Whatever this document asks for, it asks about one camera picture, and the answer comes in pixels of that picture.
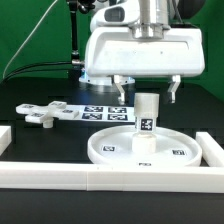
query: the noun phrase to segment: cable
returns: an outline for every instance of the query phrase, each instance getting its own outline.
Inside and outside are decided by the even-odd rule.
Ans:
[[[178,8],[177,8],[176,0],[172,0],[172,3],[173,3],[173,8],[174,8],[175,15],[176,15],[177,19],[179,20],[180,23],[184,23],[183,20],[181,19],[179,10],[178,10]]]
[[[72,62],[70,62],[70,61],[40,62],[40,63],[29,64],[29,65],[25,65],[23,67],[20,67],[20,68],[17,68],[15,70],[11,71],[9,74],[7,74],[5,76],[5,78],[13,73],[24,71],[29,68],[42,67],[42,66],[71,65],[71,64],[72,64]]]
[[[37,23],[37,25],[34,27],[34,29],[32,30],[32,32],[29,34],[29,36],[26,38],[26,40],[23,42],[23,44],[19,47],[19,49],[16,51],[16,53],[13,55],[13,57],[10,59],[10,61],[8,62],[8,64],[5,67],[5,70],[3,72],[3,79],[5,78],[5,74],[7,69],[9,68],[9,66],[11,65],[11,63],[15,60],[15,58],[18,56],[18,54],[20,53],[20,51],[24,48],[24,46],[28,43],[28,41],[30,40],[30,38],[33,36],[33,34],[36,32],[36,30],[38,29],[38,27],[41,25],[41,23],[43,22],[43,20],[45,19],[45,17],[49,14],[49,12],[51,11],[51,9],[53,8],[53,6],[57,3],[58,0],[55,0],[47,9],[47,11],[44,13],[44,15],[41,17],[41,19],[39,20],[39,22]]]
[[[6,76],[4,79],[2,79],[2,81],[0,82],[0,84],[7,82],[9,79],[11,79],[12,77],[22,74],[22,73],[31,73],[31,72],[57,72],[57,71],[68,71],[71,68],[61,68],[61,69],[37,69],[37,70],[28,70],[28,71],[19,71],[19,72],[15,72],[11,75]]]

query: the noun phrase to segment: white plate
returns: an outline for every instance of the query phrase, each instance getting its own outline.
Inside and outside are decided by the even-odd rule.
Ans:
[[[95,164],[125,166],[199,166],[202,149],[189,136],[165,128],[156,128],[157,146],[153,154],[132,151],[133,125],[107,128],[88,141],[88,156]]]

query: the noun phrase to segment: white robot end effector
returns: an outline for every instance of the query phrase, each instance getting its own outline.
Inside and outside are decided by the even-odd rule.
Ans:
[[[97,11],[86,47],[87,75],[114,77],[121,101],[122,77],[169,77],[168,94],[175,102],[181,77],[200,75],[205,64],[201,31],[170,28],[171,1],[123,0]]]

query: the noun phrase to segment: green background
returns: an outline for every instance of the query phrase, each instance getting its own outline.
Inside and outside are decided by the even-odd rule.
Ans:
[[[0,78],[3,70],[23,41],[33,30],[53,0],[0,1]],[[203,33],[206,69],[196,78],[185,82],[203,86],[224,101],[224,1],[207,0],[203,9],[190,22]],[[84,58],[90,35],[89,15],[78,15],[79,51]],[[66,0],[59,0],[25,48],[13,61],[11,70],[36,62],[70,60],[70,15]],[[66,76],[54,73],[53,77]]]

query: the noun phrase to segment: white object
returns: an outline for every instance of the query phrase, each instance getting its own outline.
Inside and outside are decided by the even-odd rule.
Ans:
[[[156,152],[156,119],[159,110],[159,94],[136,93],[134,102],[135,129],[132,151],[141,154]]]
[[[157,118],[159,111],[159,94],[135,93],[135,117]]]
[[[224,168],[0,162],[0,188],[224,193]]]
[[[96,132],[88,140],[88,156],[95,164],[113,166],[181,167],[199,166],[202,149],[187,135],[165,128],[156,128],[156,153],[132,151],[132,125],[117,126]]]
[[[73,120],[78,114],[77,110],[66,109],[67,103],[53,101],[48,106],[40,107],[32,104],[22,104],[16,107],[19,114],[28,114],[26,122],[43,124],[44,128],[53,127],[53,117],[63,120]]]
[[[203,158],[209,166],[224,167],[224,151],[207,132],[197,133],[196,141],[203,148]]]
[[[160,40],[136,40],[128,27],[100,27],[85,58],[89,76],[196,76],[204,69],[199,29],[171,29]]]
[[[0,126],[0,155],[5,151],[11,141],[11,127]]]
[[[132,151],[149,155],[156,152],[156,136],[152,133],[134,133],[132,136]]]

